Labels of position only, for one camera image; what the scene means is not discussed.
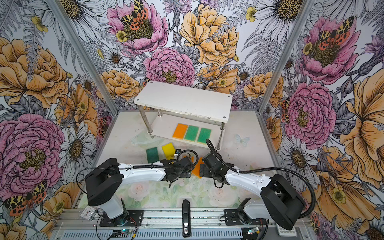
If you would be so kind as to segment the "orange sponge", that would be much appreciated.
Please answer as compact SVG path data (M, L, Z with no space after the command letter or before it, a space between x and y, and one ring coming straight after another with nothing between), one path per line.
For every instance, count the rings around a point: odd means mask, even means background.
M173 133L173 138L178 139L178 140L183 140L185 137L185 134L188 130L188 125L185 124L178 124L174 133Z
M200 176L200 167L201 165L204 165L203 163L203 158L199 158L198 160L198 163L196 164L195 168L191 171L191 174L198 177L199 179L201 179L202 177Z

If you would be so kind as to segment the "light green sponge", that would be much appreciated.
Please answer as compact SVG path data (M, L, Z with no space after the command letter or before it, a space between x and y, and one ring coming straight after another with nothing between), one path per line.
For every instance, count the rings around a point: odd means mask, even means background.
M184 136L184 140L189 142L195 142L199 133L199 129L200 128L197 126L189 125Z
M210 138L211 133L212 133L211 129L201 128L198 139L197 139L197 143L206 144L206 140Z

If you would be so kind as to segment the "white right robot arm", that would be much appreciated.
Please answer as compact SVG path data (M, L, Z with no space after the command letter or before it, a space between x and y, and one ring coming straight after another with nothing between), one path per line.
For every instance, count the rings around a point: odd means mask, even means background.
M214 183L244 189L263 201L245 198L233 219L251 225L257 219L272 219L285 230L292 230L297 220L308 215L306 203L293 186L279 174L272 177L255 173L242 173L233 164L225 164L213 153L202 158L200 170L205 170Z

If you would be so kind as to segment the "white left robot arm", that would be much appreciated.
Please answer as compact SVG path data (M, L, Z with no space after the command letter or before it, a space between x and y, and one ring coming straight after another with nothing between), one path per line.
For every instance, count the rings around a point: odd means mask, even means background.
M120 186L162 181L172 184L195 166L189 157L144 165L121 164L116 158L110 158L85 177L88 205L101 208L109 219L114 220L126 214L124 202L116 194Z

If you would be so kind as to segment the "white two-tier metal shelf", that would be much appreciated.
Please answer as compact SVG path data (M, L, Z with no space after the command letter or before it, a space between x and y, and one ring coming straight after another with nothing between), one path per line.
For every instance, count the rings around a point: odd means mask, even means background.
M150 81L134 100L148 134L206 148L197 143L201 128L211 129L210 141L222 147L232 95ZM195 142L173 138L178 124L199 127Z

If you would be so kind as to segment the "yellow sponge block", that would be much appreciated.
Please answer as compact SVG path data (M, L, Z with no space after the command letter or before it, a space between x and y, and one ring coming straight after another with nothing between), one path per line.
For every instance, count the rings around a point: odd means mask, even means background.
M162 146L163 153L167 160L172 160L175 157L176 149L172 143Z

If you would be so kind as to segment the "dark green scouring sponge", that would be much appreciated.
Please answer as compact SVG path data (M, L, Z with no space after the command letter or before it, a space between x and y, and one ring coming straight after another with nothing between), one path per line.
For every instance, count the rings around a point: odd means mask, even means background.
M153 164L160 161L158 148L150 148L146 150L148 164Z

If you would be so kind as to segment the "black stapler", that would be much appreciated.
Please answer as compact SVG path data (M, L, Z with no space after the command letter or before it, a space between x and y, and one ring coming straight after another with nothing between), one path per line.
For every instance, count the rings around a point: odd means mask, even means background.
M182 203L182 220L183 220L183 238L191 236L191 203L188 200L183 200Z

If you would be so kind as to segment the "white desk calculator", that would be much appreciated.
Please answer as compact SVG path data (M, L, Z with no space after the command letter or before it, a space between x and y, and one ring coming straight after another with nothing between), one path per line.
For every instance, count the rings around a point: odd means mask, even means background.
M278 235L280 237L296 238L298 236L295 228L292 228L291 230L286 230L278 224L276 224L276 227L277 227Z

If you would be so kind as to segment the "small white alarm clock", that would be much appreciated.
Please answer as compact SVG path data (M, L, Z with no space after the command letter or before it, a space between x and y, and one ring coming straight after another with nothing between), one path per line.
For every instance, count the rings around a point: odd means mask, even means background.
M83 211L80 213L80 217L84 220L91 221L95 214L96 214L97 208L86 206Z

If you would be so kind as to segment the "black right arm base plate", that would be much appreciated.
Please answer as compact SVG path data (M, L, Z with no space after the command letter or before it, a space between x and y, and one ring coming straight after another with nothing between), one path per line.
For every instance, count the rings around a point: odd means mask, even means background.
M267 224L266 219L251 220L246 217L242 220L241 216L245 216L245 214L239 215L239 210L237 209L224 209L224 222L226 226L265 226Z

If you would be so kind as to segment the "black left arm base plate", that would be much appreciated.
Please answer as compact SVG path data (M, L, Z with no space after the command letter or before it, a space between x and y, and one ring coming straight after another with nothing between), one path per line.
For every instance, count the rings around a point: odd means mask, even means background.
M107 214L103 214L100 220L100 227L140 227L144 218L143 210L127 210L123 215L110 219Z

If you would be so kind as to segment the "aluminium front rail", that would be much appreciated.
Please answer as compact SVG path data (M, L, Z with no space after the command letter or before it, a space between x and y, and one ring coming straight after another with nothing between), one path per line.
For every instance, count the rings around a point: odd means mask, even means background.
M294 228L296 238L280 237L275 221L265 226L226 226L224 209L192 208L190 240L315 240L308 219L299 219ZM100 227L103 212L96 212L91 221L80 217L83 209L66 210L53 229L52 240L185 240L182 208L147 208L140 227Z

